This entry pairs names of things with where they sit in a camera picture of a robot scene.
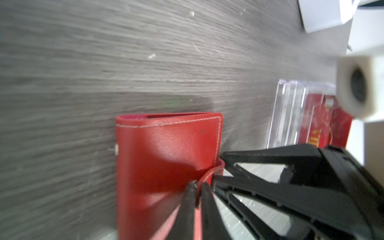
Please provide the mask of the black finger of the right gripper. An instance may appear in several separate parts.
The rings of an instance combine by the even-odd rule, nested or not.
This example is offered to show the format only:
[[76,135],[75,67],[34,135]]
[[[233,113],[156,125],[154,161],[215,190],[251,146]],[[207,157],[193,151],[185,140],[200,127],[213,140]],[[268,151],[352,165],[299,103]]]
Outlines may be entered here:
[[330,165],[321,151],[308,144],[256,151],[225,152],[222,159],[226,170],[232,176],[221,176],[221,182],[267,182],[245,170],[240,164],[285,165],[288,169],[283,172],[283,183],[320,183],[323,178],[330,175]]

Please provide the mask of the red leather card holder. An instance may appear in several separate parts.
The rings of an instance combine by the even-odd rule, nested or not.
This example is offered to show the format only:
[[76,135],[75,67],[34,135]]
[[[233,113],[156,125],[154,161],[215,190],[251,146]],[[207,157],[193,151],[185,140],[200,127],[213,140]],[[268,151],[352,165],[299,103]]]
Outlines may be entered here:
[[188,183],[223,173],[223,115],[212,112],[116,117],[120,240],[163,240]]

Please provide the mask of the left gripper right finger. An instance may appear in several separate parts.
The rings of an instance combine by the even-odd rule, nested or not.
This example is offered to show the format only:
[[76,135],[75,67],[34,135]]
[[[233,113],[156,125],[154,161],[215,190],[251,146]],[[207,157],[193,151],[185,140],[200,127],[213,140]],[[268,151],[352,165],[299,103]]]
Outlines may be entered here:
[[208,183],[201,185],[203,240],[231,240]]

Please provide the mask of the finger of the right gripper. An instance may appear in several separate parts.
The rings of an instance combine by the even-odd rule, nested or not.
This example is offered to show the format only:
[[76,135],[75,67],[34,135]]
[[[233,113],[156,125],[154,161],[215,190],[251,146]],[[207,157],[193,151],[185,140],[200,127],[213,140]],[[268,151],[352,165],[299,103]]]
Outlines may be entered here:
[[375,234],[353,200],[340,192],[264,180],[216,176],[214,192],[256,232],[253,212],[246,213],[235,195],[256,200],[304,222],[324,240],[373,240]]

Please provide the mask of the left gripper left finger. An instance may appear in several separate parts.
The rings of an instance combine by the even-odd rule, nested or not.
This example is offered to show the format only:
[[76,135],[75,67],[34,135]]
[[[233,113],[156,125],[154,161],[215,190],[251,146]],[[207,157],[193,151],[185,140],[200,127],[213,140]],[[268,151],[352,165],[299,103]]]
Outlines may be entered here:
[[196,182],[189,182],[184,191],[175,222],[166,240],[193,240],[195,231]]

